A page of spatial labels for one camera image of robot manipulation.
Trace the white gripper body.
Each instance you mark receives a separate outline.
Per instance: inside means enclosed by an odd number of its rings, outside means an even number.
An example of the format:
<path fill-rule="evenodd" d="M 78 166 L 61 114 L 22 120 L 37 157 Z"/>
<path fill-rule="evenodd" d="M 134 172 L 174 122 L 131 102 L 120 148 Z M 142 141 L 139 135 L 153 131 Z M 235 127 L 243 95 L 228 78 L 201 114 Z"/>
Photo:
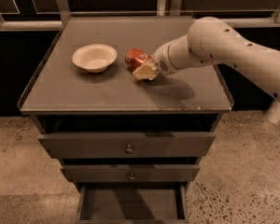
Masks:
<path fill-rule="evenodd" d="M 158 71 L 164 76 L 169 76 L 177 72 L 177 69 L 172 65 L 169 59 L 169 47 L 170 45 L 165 43 L 152 55 Z"/>

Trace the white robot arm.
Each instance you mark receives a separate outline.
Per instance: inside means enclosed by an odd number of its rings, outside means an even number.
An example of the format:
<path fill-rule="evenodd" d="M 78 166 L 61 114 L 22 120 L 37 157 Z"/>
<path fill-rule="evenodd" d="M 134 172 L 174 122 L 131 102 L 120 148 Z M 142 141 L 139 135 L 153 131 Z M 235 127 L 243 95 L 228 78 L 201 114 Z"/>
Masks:
<path fill-rule="evenodd" d="M 221 63 L 280 103 L 280 51 L 245 39 L 214 17 L 196 20 L 186 35 L 163 44 L 151 56 L 139 50 L 129 68 L 141 80 Z"/>

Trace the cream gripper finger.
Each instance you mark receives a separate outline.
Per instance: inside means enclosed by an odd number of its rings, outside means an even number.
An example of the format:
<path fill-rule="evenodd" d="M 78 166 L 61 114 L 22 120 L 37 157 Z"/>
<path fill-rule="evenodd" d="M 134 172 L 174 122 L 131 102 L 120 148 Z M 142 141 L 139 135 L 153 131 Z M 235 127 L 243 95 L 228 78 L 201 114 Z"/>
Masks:
<path fill-rule="evenodd" d="M 158 75 L 159 71 L 154 63 L 144 63 L 133 71 L 133 76 L 137 80 L 152 80 Z"/>

